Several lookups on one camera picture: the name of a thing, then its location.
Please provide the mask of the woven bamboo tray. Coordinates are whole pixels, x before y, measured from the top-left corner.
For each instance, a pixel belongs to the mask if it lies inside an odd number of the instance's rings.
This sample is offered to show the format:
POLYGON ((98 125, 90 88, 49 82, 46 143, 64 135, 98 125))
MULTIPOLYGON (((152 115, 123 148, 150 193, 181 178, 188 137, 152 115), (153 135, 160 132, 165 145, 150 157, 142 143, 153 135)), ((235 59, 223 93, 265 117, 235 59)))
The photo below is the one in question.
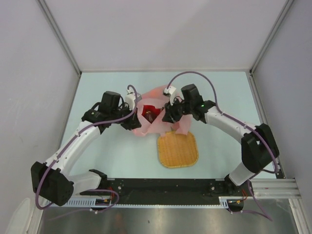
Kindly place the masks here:
POLYGON ((184 168, 195 165, 199 152, 194 135, 191 132, 176 134, 166 132, 157 139, 158 159, 166 168, 184 168))

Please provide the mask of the red fake fruit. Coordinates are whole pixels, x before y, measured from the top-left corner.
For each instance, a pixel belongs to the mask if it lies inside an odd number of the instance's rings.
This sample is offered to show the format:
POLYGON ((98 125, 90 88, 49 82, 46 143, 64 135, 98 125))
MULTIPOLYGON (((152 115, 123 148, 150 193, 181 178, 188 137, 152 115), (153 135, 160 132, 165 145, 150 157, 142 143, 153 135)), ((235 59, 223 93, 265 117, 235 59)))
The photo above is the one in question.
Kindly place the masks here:
POLYGON ((152 105, 144 105, 142 116, 150 123, 153 123, 158 115, 161 113, 161 111, 161 108, 159 109, 152 105))

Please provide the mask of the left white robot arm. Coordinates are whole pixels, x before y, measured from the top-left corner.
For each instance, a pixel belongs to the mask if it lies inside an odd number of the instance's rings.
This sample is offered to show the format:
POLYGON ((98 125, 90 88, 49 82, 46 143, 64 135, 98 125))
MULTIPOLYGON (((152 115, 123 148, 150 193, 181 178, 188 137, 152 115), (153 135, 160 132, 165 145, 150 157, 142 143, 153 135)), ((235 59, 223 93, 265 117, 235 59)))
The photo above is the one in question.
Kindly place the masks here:
POLYGON ((84 113, 71 138, 44 163, 35 162, 31 167, 31 179, 36 206, 43 210, 39 198, 43 197, 58 206, 65 205, 73 195, 110 192, 107 175, 90 169, 79 175, 69 173, 88 146, 112 124, 126 130, 140 127, 137 105, 141 95, 129 86, 126 97, 106 91, 100 102, 84 113))

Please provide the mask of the pink plastic bag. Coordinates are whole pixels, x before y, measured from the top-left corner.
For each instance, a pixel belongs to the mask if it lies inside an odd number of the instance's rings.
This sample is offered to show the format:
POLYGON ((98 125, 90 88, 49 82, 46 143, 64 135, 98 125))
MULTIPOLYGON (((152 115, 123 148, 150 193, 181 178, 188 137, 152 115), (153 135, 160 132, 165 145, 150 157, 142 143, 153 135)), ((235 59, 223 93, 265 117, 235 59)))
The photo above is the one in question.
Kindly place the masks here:
POLYGON ((181 120, 176 123, 162 121, 165 114, 164 105, 169 102, 169 98, 163 95, 165 87, 165 85, 159 86, 141 95, 142 100, 137 104, 137 117, 141 123, 141 127, 132 130, 136 136, 144 137, 147 134, 160 134, 162 136, 165 135, 166 132, 173 130, 176 134, 186 135, 190 130, 192 121, 191 115, 183 116, 181 120), (162 109, 161 113, 153 123, 150 123, 142 116, 144 105, 152 105, 156 108, 162 109))

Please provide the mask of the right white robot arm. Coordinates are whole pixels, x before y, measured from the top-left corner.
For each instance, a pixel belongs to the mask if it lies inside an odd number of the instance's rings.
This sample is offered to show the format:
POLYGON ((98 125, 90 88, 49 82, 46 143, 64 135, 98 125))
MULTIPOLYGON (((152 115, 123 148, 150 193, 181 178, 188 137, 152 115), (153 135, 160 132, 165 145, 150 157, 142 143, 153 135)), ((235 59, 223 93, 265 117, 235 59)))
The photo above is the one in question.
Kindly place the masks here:
POLYGON ((279 149, 270 127, 247 124, 220 111, 211 100, 203 100, 194 84, 182 89, 183 99, 179 100, 173 86, 166 87, 163 94, 169 98, 165 104, 164 122, 176 123, 183 116, 192 115, 197 121, 212 125, 227 133, 241 145, 241 163, 226 176, 225 191, 237 195, 246 180, 261 172, 268 164, 276 163, 279 149))

